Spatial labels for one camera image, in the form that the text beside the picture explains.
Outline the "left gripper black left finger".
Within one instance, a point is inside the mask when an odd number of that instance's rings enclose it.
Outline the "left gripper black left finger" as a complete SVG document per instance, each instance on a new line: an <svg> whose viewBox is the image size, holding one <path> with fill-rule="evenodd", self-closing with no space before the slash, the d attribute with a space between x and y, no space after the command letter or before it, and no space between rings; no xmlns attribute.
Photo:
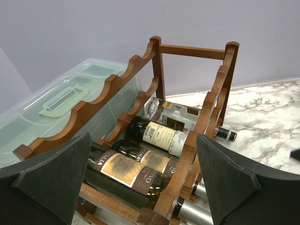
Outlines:
<svg viewBox="0 0 300 225"><path fill-rule="evenodd" d="M2 225L70 225L91 147L88 132L0 170Z"/></svg>

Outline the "green bottle white neck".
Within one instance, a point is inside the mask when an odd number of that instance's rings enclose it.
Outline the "green bottle white neck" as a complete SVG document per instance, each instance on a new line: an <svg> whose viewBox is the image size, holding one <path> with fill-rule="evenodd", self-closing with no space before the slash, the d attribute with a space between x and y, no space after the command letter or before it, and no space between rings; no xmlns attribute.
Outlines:
<svg viewBox="0 0 300 225"><path fill-rule="evenodd" d="M170 182L163 173L92 142L84 182L137 209L154 209Z"/></svg>

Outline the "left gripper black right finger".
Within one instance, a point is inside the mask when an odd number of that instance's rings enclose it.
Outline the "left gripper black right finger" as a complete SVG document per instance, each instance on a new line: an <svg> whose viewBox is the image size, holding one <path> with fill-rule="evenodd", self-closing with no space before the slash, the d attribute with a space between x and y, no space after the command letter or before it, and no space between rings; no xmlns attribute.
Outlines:
<svg viewBox="0 0 300 225"><path fill-rule="evenodd" d="M196 150L215 225L298 225L300 176L266 166L206 135Z"/></svg>

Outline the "green bottle grey label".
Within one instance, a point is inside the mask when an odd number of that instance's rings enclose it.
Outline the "green bottle grey label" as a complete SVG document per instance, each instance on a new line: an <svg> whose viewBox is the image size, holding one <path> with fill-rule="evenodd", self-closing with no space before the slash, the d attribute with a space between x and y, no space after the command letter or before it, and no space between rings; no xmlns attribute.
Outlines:
<svg viewBox="0 0 300 225"><path fill-rule="evenodd" d="M174 175L178 165L176 160L165 156L163 153L143 148L128 140L115 142L112 149L137 162L156 169L170 178Z"/></svg>

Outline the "clear square glass bottle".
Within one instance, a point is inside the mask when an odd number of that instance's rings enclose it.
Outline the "clear square glass bottle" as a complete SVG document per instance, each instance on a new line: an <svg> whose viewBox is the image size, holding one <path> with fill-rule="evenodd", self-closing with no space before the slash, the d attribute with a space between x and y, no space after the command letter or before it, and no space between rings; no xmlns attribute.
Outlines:
<svg viewBox="0 0 300 225"><path fill-rule="evenodd" d="M144 107L145 117L167 127L188 133L193 130L201 110L152 97Z"/></svg>

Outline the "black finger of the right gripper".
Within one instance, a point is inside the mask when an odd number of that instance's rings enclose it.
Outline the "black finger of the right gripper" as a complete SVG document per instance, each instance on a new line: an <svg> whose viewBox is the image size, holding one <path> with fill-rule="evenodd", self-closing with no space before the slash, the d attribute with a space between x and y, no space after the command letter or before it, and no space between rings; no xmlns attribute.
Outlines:
<svg viewBox="0 0 300 225"><path fill-rule="evenodd" d="M300 161L300 148L291 150L290 158Z"/></svg>

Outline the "green bottle cream label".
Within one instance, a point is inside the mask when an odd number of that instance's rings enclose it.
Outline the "green bottle cream label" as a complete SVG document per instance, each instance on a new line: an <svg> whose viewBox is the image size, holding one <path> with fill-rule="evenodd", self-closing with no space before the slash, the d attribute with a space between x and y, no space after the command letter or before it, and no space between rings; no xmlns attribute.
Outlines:
<svg viewBox="0 0 300 225"><path fill-rule="evenodd" d="M128 129L135 139L159 147L176 157L181 156L184 143L188 137L187 133L141 116L134 117Z"/></svg>

